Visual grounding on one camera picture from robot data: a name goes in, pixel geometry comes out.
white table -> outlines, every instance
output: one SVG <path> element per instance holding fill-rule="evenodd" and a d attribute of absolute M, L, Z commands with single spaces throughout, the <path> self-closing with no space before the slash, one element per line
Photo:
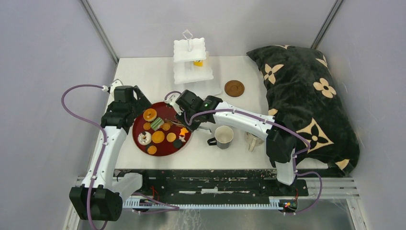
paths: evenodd
<path fill-rule="evenodd" d="M 265 98 L 266 90 L 263 77 L 256 64 L 247 56 L 211 57 L 214 78 L 222 88 L 229 80 L 238 80 L 245 86 L 244 94 L 233 98 L 224 91 L 217 97 L 224 101 L 255 113 L 268 114 Z M 173 58 L 121 58 L 114 79 L 120 79 L 124 85 L 138 85 L 151 103 L 163 101 L 164 96 L 173 90 Z M 214 132 L 216 124 L 204 124 Z M 248 152 L 244 132 L 233 128 L 234 140 L 226 150 L 208 146 L 211 135 L 195 131 L 188 143 L 178 152 L 155 157 L 147 155 L 135 145 L 130 130 L 117 160 L 116 169 L 270 169 L 272 168 L 265 153 L 265 145 L 257 146 Z M 326 164 L 306 159 L 298 168 L 327 168 Z"/>

cup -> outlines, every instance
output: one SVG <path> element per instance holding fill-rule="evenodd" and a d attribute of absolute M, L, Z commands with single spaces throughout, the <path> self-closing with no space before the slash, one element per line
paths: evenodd
<path fill-rule="evenodd" d="M 249 132 L 245 132 L 245 141 L 247 141 L 248 145 L 248 151 L 252 152 L 255 148 L 255 146 L 261 145 L 264 143 L 264 140 L 261 138 L 255 136 L 254 134 L 251 134 Z"/>
<path fill-rule="evenodd" d="M 234 138 L 233 130 L 228 126 L 220 126 L 214 132 L 214 138 L 207 140 L 207 144 L 210 146 L 217 145 L 222 150 L 227 149 L 231 145 L 231 141 Z"/>

orange star-shaped toy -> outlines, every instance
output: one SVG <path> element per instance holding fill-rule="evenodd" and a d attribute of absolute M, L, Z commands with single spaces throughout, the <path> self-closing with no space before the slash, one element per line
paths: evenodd
<path fill-rule="evenodd" d="M 189 133 L 189 131 L 186 128 L 182 128 L 180 129 L 180 134 L 181 136 L 185 136 L 187 133 Z"/>

mug handle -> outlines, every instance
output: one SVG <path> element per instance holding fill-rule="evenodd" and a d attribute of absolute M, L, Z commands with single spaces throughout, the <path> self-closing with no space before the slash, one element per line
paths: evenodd
<path fill-rule="evenodd" d="M 251 144 L 248 147 L 248 151 L 252 152 L 254 150 L 255 144 L 257 143 L 257 139 L 253 138 Z"/>
<path fill-rule="evenodd" d="M 210 146 L 217 145 L 217 140 L 215 138 L 210 138 L 207 140 L 207 144 Z"/>

pillow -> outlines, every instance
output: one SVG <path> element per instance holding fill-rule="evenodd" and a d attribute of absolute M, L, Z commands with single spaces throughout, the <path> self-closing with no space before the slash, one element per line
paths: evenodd
<path fill-rule="evenodd" d="M 331 77 L 326 57 L 317 50 L 266 46 L 247 52 L 264 76 L 269 115 L 284 113 L 295 131 L 310 143 L 297 156 L 335 163 L 348 175 L 360 148 Z M 296 150 L 306 145 L 297 140 Z"/>

